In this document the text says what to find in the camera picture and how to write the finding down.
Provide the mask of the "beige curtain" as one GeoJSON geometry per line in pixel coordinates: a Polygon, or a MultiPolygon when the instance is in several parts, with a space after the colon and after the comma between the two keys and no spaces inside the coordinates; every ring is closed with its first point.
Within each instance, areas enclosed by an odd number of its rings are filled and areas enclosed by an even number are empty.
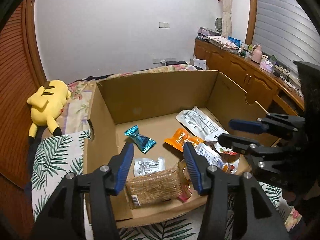
{"type": "Polygon", "coordinates": [[[227,38],[232,35],[232,3],[233,0],[222,2],[222,36],[227,38]]]}

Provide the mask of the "brown cracker bar packet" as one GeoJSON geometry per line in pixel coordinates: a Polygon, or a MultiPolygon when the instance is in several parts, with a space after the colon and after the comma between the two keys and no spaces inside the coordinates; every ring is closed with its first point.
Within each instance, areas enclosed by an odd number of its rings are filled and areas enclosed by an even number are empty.
{"type": "Polygon", "coordinates": [[[131,209],[172,199],[183,202],[179,195],[183,193],[179,161],[172,168],[164,171],[130,178],[125,185],[131,209]]]}

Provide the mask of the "orange white snack packet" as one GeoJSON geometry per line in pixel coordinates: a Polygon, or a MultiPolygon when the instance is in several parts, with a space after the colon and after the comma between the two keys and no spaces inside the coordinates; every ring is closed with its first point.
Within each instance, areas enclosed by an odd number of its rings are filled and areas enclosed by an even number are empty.
{"type": "Polygon", "coordinates": [[[221,134],[228,134],[196,106],[191,110],[182,110],[176,116],[176,120],[195,136],[207,142],[216,143],[221,134]]]}

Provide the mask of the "grey window blind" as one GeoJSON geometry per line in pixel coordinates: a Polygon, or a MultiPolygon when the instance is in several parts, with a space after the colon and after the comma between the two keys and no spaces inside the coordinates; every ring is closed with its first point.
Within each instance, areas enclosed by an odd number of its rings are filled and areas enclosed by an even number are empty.
{"type": "Polygon", "coordinates": [[[319,65],[319,34],[296,0],[257,0],[253,44],[291,73],[295,61],[319,65]]]}

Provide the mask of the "blue white date pouch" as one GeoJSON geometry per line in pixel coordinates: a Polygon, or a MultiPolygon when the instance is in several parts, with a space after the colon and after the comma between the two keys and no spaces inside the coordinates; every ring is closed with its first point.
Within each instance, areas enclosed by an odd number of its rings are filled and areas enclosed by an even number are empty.
{"type": "Polygon", "coordinates": [[[221,156],[218,153],[216,153],[214,150],[212,150],[206,144],[204,144],[204,143],[198,144],[198,146],[196,148],[196,153],[198,155],[205,157],[206,160],[208,161],[209,165],[215,165],[218,168],[220,168],[221,170],[223,170],[223,172],[226,172],[226,173],[230,172],[230,169],[229,169],[229,166],[227,165],[227,163],[225,163],[222,160],[221,156]]]}

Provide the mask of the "floral quilt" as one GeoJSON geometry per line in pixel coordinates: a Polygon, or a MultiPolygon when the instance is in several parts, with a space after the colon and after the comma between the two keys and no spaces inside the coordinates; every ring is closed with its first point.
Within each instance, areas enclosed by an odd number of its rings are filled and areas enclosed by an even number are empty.
{"type": "MultiPolygon", "coordinates": [[[[195,67],[190,65],[176,65],[176,66],[165,66],[154,68],[151,70],[143,70],[140,72],[134,72],[129,74],[114,74],[106,78],[98,78],[95,77],[91,81],[82,80],[71,83],[68,86],[68,90],[71,92],[71,97],[67,100],[66,105],[64,106],[63,112],[57,118],[57,123],[60,125],[62,129],[62,135],[72,134],[80,131],[84,131],[89,129],[91,132],[92,138],[92,128],[88,122],[88,111],[91,103],[91,98],[93,94],[93,87],[97,82],[110,79],[118,76],[126,76],[132,74],[140,74],[140,73],[159,73],[159,72],[174,72],[174,71],[194,71],[197,70],[195,67]]],[[[42,139],[46,139],[48,137],[53,137],[48,130],[45,130],[42,139]]],[[[89,139],[85,139],[84,142],[84,150],[85,143],[89,141],[89,139]]],[[[136,158],[148,158],[146,155],[142,153],[139,148],[135,148],[134,151],[136,158]]],[[[83,155],[83,173],[84,172],[84,155],[83,155]]]]}

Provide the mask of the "teal candy wrapper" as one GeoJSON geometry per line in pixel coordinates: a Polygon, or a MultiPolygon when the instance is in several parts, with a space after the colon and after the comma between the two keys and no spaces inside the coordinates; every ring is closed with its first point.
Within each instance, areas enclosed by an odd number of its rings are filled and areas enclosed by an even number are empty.
{"type": "Polygon", "coordinates": [[[129,128],[124,134],[131,138],[144,154],[147,154],[157,144],[152,138],[140,134],[138,125],[129,128]]]}

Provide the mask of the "yellow Pikachu plush toy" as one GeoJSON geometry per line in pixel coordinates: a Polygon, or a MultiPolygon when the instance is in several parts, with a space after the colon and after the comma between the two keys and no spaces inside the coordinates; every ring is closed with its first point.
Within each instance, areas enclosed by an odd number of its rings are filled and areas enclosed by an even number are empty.
{"type": "Polygon", "coordinates": [[[61,80],[47,81],[36,93],[27,99],[31,105],[32,124],[29,128],[29,142],[34,141],[39,126],[47,126],[53,136],[61,136],[61,128],[56,119],[63,112],[71,97],[68,86],[61,80]]]}

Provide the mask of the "wooden sideboard cabinet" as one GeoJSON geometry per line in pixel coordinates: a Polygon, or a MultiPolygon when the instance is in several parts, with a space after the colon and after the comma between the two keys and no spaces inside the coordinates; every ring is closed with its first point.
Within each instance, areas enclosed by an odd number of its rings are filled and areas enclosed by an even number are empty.
{"type": "Polygon", "coordinates": [[[194,56],[207,61],[210,70],[218,70],[243,88],[246,101],[258,102],[268,112],[303,115],[304,99],[281,78],[262,70],[251,59],[232,54],[210,42],[195,39],[194,56]]]}

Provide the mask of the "white box behind bed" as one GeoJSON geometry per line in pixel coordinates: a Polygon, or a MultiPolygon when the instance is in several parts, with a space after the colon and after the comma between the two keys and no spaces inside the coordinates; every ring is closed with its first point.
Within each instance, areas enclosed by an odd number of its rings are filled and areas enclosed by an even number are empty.
{"type": "Polygon", "coordinates": [[[200,68],[202,70],[207,69],[207,61],[201,60],[201,59],[191,59],[190,64],[193,65],[196,68],[200,68]]]}

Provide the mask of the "small orange snack packet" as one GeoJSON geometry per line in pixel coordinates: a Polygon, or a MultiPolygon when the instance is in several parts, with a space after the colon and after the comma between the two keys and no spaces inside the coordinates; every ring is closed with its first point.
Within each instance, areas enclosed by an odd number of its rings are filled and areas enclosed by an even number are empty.
{"type": "Polygon", "coordinates": [[[183,152],[183,146],[186,142],[191,142],[193,147],[197,148],[200,143],[204,143],[204,140],[190,134],[184,128],[179,128],[172,137],[165,139],[164,142],[183,152]]]}

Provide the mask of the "brown cardboard box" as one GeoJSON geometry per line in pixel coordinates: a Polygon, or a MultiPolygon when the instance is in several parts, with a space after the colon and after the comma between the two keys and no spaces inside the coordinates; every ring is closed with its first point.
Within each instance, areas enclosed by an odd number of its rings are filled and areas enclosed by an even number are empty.
{"type": "Polygon", "coordinates": [[[132,126],[156,141],[146,156],[162,157],[166,168],[173,167],[183,154],[164,141],[181,128],[176,119],[181,111],[198,107],[228,131],[231,119],[266,116],[259,103],[249,104],[245,96],[239,85],[216,70],[140,73],[97,82],[88,111],[92,138],[85,143],[84,172],[119,154],[129,140],[124,133],[132,126]]]}

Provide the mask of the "folded floral cloth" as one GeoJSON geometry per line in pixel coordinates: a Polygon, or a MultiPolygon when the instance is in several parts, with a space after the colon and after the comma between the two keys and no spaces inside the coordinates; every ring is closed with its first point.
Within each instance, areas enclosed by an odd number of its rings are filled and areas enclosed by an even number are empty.
{"type": "Polygon", "coordinates": [[[223,37],[223,36],[209,36],[209,41],[210,43],[212,43],[213,45],[218,46],[221,49],[234,49],[234,50],[238,50],[238,46],[236,44],[234,44],[232,41],[230,41],[229,39],[223,37]]]}

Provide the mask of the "pink snack packet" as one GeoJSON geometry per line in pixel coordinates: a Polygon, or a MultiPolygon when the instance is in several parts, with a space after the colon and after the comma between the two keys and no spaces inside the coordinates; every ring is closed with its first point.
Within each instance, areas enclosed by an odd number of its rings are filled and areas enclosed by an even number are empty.
{"type": "Polygon", "coordinates": [[[179,198],[183,202],[191,197],[191,186],[199,196],[208,197],[218,191],[235,192],[239,186],[239,176],[226,173],[217,165],[210,165],[207,159],[196,154],[193,148],[187,148],[187,151],[181,154],[181,159],[178,166],[181,170],[183,193],[179,198]]]}

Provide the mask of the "white silver snack pouch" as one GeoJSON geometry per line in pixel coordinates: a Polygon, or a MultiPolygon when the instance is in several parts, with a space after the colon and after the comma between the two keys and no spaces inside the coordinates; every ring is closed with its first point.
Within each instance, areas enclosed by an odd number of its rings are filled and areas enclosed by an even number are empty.
{"type": "Polygon", "coordinates": [[[165,159],[158,157],[157,160],[149,158],[137,158],[134,160],[133,174],[135,177],[144,176],[165,170],[165,159]]]}

